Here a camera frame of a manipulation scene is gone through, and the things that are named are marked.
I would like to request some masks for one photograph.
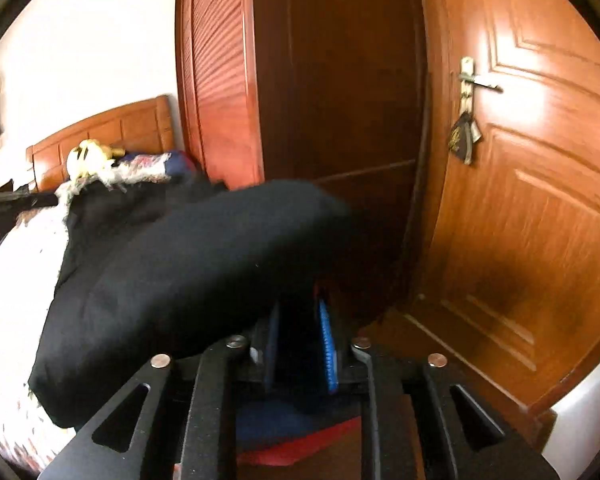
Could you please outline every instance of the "black mount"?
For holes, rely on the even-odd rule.
[[[420,452],[427,480],[558,479],[539,453],[470,393],[452,365],[398,360],[364,338],[350,344],[334,331],[335,393],[325,384],[298,391],[297,385],[277,383],[276,361],[285,360],[278,354],[285,346],[278,342],[285,333],[280,317],[276,308],[251,331],[220,340],[198,356],[155,356],[77,433],[40,480],[166,480],[173,478],[174,465],[181,480],[234,480],[236,403],[281,396],[312,396],[318,402],[341,398],[356,407],[342,421],[352,413],[362,416],[364,480],[415,479]],[[324,368],[324,362],[311,362],[307,355],[307,368]],[[410,441],[405,395],[411,397],[419,450]]]

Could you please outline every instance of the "wooden door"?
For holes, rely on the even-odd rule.
[[[252,0],[176,0],[176,74],[187,151],[230,189],[264,181]]]
[[[332,306],[369,322],[390,304],[410,211],[421,2],[254,0],[254,22],[266,179],[311,180],[359,213],[328,289]]]
[[[428,246],[406,317],[540,413],[600,360],[600,42],[567,0],[424,7]],[[446,152],[462,56],[504,88],[475,91],[471,166]]]

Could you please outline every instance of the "key fob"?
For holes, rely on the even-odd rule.
[[[475,122],[475,119],[471,121],[471,138],[474,144],[482,138],[480,128],[478,128],[478,123]]]
[[[467,165],[471,164],[473,155],[472,122],[471,114],[464,112],[451,127],[449,135],[449,151]]]

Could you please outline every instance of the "black bar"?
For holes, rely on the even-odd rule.
[[[172,365],[154,368],[147,363],[140,368],[82,427],[62,453],[40,474],[39,480],[139,480],[147,444],[164,402]],[[94,435],[100,427],[139,390],[146,393],[146,397],[128,449],[121,452],[94,442]]]
[[[221,340],[200,359],[182,447],[181,480],[235,480],[235,410],[232,362],[247,342],[229,348]]]
[[[542,455],[474,394],[451,365],[423,365],[421,370],[420,381],[437,421],[431,424],[431,417],[416,411],[423,451],[427,442],[432,442],[426,438],[427,433],[437,433],[437,451],[440,462],[445,464],[436,475],[430,475],[432,471],[428,470],[427,480],[430,476],[444,480],[557,480],[557,474]]]
[[[370,432],[373,480],[410,480],[416,478],[416,463],[409,442],[408,420],[402,390],[402,369],[381,349],[351,347],[356,358],[366,365],[369,388],[368,420],[363,422],[363,442]],[[368,464],[363,460],[363,473]]]

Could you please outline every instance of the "screw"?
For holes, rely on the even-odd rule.
[[[171,358],[167,354],[154,355],[151,358],[151,366],[154,368],[164,368],[171,362]]]
[[[429,362],[429,366],[433,366],[434,368],[442,368],[448,363],[448,359],[442,354],[429,354],[427,361]]]
[[[368,337],[355,337],[351,340],[351,344],[359,350],[367,350],[371,348],[371,341]]]
[[[247,338],[243,335],[232,335],[226,340],[226,345],[229,348],[242,348],[247,345]]]

